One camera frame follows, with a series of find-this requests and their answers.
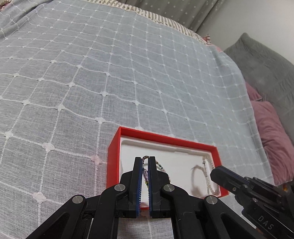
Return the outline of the red jewelry box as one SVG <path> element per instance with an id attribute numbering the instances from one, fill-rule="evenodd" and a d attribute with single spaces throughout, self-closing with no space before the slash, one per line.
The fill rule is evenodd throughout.
<path id="1" fill-rule="evenodd" d="M 154 156 L 172 184 L 199 198 L 225 197 L 229 192 L 210 179 L 221 160 L 215 146 L 119 127 L 108 147 L 107 187 L 131 171 L 136 157 Z"/>

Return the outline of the grey pillow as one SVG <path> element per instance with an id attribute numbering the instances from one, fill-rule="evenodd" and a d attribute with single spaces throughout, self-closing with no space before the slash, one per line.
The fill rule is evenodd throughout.
<path id="1" fill-rule="evenodd" d="M 245 81 L 274 106 L 293 141 L 293 64 L 247 33 L 224 52 L 239 67 Z"/>

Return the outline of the grey checked bedspread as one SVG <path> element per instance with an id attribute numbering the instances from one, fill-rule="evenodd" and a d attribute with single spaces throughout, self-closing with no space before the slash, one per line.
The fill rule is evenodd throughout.
<path id="1" fill-rule="evenodd" d="M 273 181 L 244 78 L 215 46 L 122 8 L 12 1 L 1 11 L 1 238 L 26 238 L 106 188 L 121 126 L 216 146 Z"/>

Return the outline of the grey dotted curtain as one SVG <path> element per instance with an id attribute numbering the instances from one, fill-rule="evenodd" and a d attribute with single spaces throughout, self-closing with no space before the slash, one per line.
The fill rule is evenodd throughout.
<path id="1" fill-rule="evenodd" d="M 226 0 L 123 0 L 135 6 L 172 19 L 184 27 L 198 32 L 219 12 Z"/>

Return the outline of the striped bed sheet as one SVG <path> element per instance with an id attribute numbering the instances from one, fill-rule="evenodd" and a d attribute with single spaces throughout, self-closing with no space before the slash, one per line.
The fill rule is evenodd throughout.
<path id="1" fill-rule="evenodd" d="M 129 12 L 134 12 L 137 15 L 145 17 L 156 24 L 164 25 L 166 27 L 170 27 L 172 29 L 175 29 L 178 32 L 180 32 L 181 34 L 183 34 L 185 36 L 192 37 L 193 39 L 196 39 L 197 41 L 202 42 L 207 46 L 211 45 L 210 40 L 205 40 L 203 37 L 201 37 L 197 33 L 193 32 L 192 30 L 184 27 L 182 24 L 180 24 L 170 18 L 166 18 L 166 17 L 158 15 L 156 13 L 152 13 L 150 11 L 143 10 L 143 9 L 138 8 L 136 6 L 131 6 L 129 4 L 121 3 L 121 2 L 115 1 L 115 0 L 89 0 L 89 1 L 85 0 L 85 2 L 93 3 L 93 4 L 101 4 L 104 6 L 110 6 L 113 8 L 119 8 L 119 9 L 129 11 Z"/>

